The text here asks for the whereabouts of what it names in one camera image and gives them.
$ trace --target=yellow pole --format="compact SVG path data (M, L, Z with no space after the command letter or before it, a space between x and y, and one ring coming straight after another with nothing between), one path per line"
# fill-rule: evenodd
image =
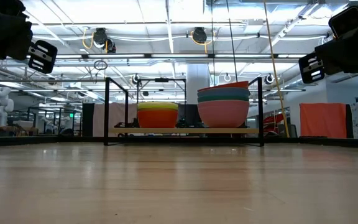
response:
M285 134L287 135L287 138L289 138L289 137L290 137L290 133L288 132L287 116L285 115L285 111L284 111L283 96L282 96L282 94L281 94L280 85L279 85L279 83L278 83L277 71L276 71L276 64L275 64L275 61L274 61L272 36L270 35L269 19L267 18L266 0L264 0L264 6L265 6L265 14L266 14L266 24L267 24L268 42L269 42L269 44L270 44L270 53L272 54L274 78L275 78L275 80L276 80L277 93L278 93L278 95L279 95L279 97L280 97L281 111L282 111L283 117L284 117Z

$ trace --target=shelf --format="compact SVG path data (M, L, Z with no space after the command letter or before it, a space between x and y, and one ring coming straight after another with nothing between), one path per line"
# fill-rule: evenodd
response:
M253 128L112 128L110 133L132 134L259 134Z

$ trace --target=red bowl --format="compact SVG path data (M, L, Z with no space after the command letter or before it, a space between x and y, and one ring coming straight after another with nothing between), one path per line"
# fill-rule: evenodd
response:
M198 104L201 120L210 128L238 128L247 119L249 102L216 100Z
M174 128L177 124L177 110L140 110L137 118L141 128Z
M243 82L229 83L229 84L218 85L218 86L213 86L213 87L208 87L208 88L202 88L202 89L198 90L198 92L201 92L201 91L204 91L204 90L210 90L210 89L213 89L213 88L227 88L227 87L248 88L248 86L249 86L249 82L248 81L243 81Z

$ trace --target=stacked bowls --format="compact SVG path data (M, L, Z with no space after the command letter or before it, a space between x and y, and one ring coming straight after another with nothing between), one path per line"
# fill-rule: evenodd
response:
M139 103L137 118L141 128L174 128L177 124L178 105L159 102Z
M209 128L238 128L247 119L248 82L198 90L198 113Z

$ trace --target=wooden floor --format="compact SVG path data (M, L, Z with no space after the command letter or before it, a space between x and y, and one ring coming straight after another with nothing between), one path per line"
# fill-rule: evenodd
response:
M0 147L0 223L358 224L358 149Z

